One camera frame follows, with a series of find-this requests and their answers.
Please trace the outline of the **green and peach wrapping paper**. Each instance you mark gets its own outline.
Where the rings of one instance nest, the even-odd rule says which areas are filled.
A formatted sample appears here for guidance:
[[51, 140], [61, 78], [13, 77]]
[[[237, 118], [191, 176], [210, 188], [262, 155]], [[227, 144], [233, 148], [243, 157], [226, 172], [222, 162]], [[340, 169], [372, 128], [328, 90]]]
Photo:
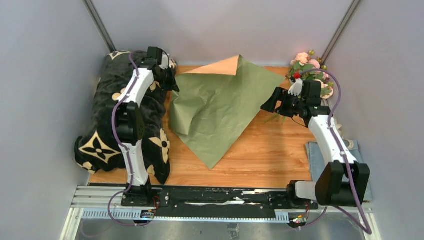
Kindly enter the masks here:
[[180, 73], [168, 126], [212, 169], [284, 80], [241, 55]]

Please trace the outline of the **pink fake flower bouquet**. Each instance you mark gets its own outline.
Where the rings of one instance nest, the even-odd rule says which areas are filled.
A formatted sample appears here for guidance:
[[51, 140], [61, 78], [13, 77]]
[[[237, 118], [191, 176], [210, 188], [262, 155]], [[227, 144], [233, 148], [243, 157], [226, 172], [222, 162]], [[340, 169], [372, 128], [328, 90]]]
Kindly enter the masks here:
[[[325, 124], [330, 126], [331, 110], [328, 106], [322, 105], [322, 100], [327, 100], [329, 97], [333, 96], [334, 83], [330, 81], [330, 74], [327, 71], [327, 67], [321, 64], [321, 59], [319, 57], [313, 58], [314, 53], [315, 52], [313, 50], [308, 53], [298, 53], [296, 57], [290, 62], [290, 70], [285, 77], [290, 81], [290, 77], [292, 77], [294, 73], [300, 73], [301, 79], [304, 81], [318, 81], [321, 83], [320, 105], [309, 107], [309, 115], [306, 118], [301, 118], [299, 115], [295, 116], [300, 117], [304, 121], [305, 127], [308, 127], [311, 121], [317, 119], [319, 116], [322, 116]], [[276, 118], [277, 116], [287, 117], [282, 115], [282, 102], [277, 102], [276, 109], [273, 114], [273, 118]]]

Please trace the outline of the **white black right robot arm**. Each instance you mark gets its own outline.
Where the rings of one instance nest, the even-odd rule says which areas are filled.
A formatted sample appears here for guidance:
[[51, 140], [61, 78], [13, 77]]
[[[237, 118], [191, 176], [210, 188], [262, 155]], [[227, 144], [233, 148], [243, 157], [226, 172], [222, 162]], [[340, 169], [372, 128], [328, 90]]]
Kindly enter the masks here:
[[306, 200], [322, 206], [358, 207], [364, 202], [370, 168], [350, 152], [338, 132], [330, 107], [322, 105], [321, 85], [300, 79], [290, 89], [276, 87], [261, 110], [292, 118], [300, 117], [315, 137], [324, 160], [317, 180], [292, 180], [286, 204], [298, 209]]

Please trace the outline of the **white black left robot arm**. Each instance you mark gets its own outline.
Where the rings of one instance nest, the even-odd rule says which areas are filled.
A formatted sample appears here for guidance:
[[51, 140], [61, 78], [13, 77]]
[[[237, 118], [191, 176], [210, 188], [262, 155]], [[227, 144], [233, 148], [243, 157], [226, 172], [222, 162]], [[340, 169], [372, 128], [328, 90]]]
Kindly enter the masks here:
[[155, 78], [161, 77], [171, 90], [179, 88], [172, 73], [170, 57], [161, 48], [148, 47], [140, 64], [135, 63], [132, 54], [128, 58], [134, 70], [113, 107], [111, 127], [127, 170], [127, 187], [123, 195], [127, 199], [133, 197], [140, 206], [146, 207], [152, 203], [153, 193], [142, 152], [145, 124], [140, 105]]

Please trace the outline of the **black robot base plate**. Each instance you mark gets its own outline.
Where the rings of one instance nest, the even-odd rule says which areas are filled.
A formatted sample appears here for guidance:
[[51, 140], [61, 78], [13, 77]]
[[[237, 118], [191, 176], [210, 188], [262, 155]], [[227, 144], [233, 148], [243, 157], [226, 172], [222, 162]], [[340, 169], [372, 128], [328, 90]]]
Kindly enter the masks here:
[[152, 207], [158, 217], [185, 219], [275, 219], [279, 211], [317, 210], [311, 200], [293, 200], [284, 188], [154, 185], [151, 199], [124, 195], [123, 207]]

